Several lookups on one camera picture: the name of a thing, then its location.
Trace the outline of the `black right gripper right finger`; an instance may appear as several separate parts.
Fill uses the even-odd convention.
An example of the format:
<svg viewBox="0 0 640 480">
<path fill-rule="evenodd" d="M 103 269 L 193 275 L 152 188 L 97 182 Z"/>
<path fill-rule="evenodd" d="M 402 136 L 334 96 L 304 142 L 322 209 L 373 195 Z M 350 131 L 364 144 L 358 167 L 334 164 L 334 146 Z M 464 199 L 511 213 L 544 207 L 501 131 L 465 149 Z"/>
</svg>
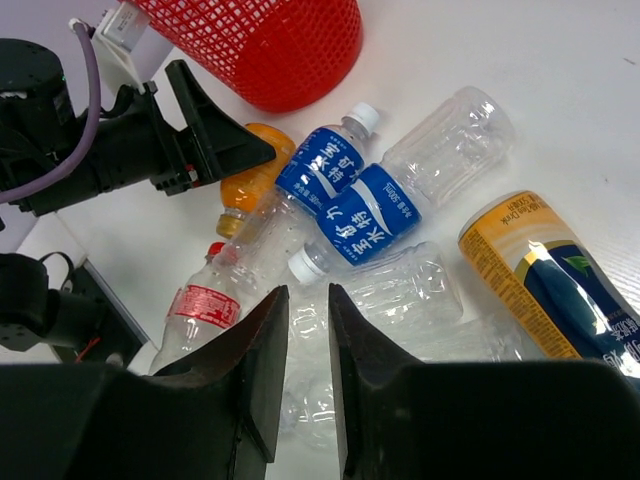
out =
<svg viewBox="0 0 640 480">
<path fill-rule="evenodd" d="M 589 360 L 425 363 L 328 289 L 344 479 L 635 479 L 639 395 Z"/>
</svg>

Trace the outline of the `blue label water bottle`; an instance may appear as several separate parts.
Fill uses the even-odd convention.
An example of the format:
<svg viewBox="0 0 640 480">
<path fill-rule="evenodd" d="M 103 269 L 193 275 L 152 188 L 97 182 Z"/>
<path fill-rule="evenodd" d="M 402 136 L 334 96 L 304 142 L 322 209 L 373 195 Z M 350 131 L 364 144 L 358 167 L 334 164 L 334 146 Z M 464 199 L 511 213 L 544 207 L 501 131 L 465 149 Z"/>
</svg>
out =
<svg viewBox="0 0 640 480">
<path fill-rule="evenodd" d="M 364 169 L 378 111 L 360 102 L 338 124 L 314 129 L 226 243 L 216 263 L 237 285 L 277 279 L 314 235 L 315 217 Z"/>
</svg>

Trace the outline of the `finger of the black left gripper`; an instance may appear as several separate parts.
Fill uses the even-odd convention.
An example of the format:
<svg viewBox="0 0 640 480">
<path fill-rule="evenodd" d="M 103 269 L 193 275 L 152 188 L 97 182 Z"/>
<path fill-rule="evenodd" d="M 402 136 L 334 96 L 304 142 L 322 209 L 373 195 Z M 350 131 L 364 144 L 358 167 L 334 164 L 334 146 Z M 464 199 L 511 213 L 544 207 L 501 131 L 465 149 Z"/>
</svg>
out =
<svg viewBox="0 0 640 480">
<path fill-rule="evenodd" d="M 186 127 L 177 132 L 171 186 L 216 183 L 276 158 L 275 148 L 220 109 L 183 60 L 165 68 Z"/>
</svg>

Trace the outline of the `yellow blue tea bottle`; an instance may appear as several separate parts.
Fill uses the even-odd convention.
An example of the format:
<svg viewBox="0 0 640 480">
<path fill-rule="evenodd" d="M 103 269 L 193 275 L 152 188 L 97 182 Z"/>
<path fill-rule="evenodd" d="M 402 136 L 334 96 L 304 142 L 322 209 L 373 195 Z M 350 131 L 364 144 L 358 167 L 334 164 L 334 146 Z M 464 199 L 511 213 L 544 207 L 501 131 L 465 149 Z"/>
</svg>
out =
<svg viewBox="0 0 640 480">
<path fill-rule="evenodd" d="M 639 384 L 638 313 L 541 196 L 486 205 L 458 246 L 546 356 L 598 360 Z"/>
</svg>

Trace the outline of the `clear ribbed plastic bottle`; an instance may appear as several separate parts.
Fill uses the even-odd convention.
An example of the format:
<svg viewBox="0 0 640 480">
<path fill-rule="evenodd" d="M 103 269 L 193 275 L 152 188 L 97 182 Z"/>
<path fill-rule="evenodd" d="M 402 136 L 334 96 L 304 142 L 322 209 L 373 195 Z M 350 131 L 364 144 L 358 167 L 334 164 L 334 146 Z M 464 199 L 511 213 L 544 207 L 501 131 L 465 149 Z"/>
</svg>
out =
<svg viewBox="0 0 640 480">
<path fill-rule="evenodd" d="M 540 350 L 505 309 L 466 320 L 440 248 L 422 242 L 362 267 L 294 284 L 279 432 L 310 448 L 336 444 L 328 287 L 341 285 L 374 327 L 426 362 L 522 361 Z"/>
</svg>

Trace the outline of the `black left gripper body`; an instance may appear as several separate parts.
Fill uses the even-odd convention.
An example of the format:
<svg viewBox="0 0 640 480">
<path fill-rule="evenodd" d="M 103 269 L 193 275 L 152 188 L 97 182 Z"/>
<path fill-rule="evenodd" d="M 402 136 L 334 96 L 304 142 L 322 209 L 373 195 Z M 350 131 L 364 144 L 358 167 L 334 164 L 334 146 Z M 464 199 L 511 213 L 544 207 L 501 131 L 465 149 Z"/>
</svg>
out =
<svg viewBox="0 0 640 480">
<path fill-rule="evenodd" d="M 42 216 L 145 180 L 168 196 L 198 187 L 195 163 L 185 159 L 180 134 L 164 120 L 156 92 L 153 81 L 144 84 L 142 94 L 121 87 L 117 100 L 129 95 L 127 109 L 102 120 L 79 166 L 65 179 L 21 200 L 20 210 Z"/>
</svg>

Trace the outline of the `orange juice bottle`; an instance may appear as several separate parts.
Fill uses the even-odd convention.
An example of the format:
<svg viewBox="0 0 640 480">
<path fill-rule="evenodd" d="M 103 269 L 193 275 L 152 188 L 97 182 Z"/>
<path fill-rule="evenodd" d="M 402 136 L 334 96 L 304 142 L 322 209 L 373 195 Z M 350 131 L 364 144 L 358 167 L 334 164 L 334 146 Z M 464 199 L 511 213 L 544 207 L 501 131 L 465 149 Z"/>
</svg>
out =
<svg viewBox="0 0 640 480">
<path fill-rule="evenodd" d="M 246 128 L 271 145 L 276 157 L 220 182 L 223 213 L 217 221 L 216 232 L 226 239 L 236 234 L 264 194 L 274 186 L 277 176 L 296 150 L 294 141 L 272 126 L 248 123 Z"/>
</svg>

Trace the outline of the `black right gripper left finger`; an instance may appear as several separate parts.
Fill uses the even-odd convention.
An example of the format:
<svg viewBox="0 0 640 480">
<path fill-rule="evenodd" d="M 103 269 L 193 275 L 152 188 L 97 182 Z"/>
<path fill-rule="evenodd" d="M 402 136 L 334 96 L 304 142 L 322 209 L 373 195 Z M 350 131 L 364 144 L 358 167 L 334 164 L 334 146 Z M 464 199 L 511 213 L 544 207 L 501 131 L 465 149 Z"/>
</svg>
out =
<svg viewBox="0 0 640 480">
<path fill-rule="evenodd" d="M 261 479 L 276 456 L 289 292 L 154 376 L 108 364 L 1 370 L 5 479 Z"/>
</svg>

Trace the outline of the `red label clear bottle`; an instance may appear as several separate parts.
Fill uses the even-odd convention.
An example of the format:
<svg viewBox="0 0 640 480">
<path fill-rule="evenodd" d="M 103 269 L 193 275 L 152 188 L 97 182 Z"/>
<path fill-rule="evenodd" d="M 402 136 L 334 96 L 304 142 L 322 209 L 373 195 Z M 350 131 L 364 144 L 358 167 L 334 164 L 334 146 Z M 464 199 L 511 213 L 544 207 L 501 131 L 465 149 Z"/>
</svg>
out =
<svg viewBox="0 0 640 480">
<path fill-rule="evenodd" d="M 224 242 L 211 244 L 204 266 L 176 292 L 150 374 L 200 349 L 239 321 L 241 305 L 236 289 L 214 263 L 224 246 Z"/>
</svg>

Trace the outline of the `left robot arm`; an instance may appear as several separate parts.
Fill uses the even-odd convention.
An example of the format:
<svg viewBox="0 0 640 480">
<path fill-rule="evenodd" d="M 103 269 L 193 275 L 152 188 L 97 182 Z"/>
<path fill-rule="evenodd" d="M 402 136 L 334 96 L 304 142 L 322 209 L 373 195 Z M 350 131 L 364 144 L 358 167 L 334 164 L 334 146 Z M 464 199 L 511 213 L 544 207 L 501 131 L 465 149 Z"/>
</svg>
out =
<svg viewBox="0 0 640 480">
<path fill-rule="evenodd" d="M 224 113 L 182 60 L 166 73 L 186 120 L 176 130 L 163 118 L 156 87 L 121 86 L 100 113 L 86 156 L 66 178 L 16 201 L 42 216 L 148 180 L 168 196 L 262 165 L 274 148 Z M 76 115 L 57 55 L 36 43 L 1 41 L 1 188 L 10 190 L 52 171 L 80 141 L 87 116 Z"/>
</svg>

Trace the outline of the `clear crushed plastic bottle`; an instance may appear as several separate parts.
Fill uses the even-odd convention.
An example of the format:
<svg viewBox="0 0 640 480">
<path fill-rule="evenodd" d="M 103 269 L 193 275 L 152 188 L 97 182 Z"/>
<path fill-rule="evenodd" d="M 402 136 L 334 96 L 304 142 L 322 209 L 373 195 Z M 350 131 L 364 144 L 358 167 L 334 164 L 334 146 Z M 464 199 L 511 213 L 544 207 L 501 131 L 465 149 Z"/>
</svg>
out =
<svg viewBox="0 0 640 480">
<path fill-rule="evenodd" d="M 381 166 L 436 209 L 504 161 L 515 141 L 515 128 L 497 102 L 466 86 L 389 148 Z"/>
</svg>

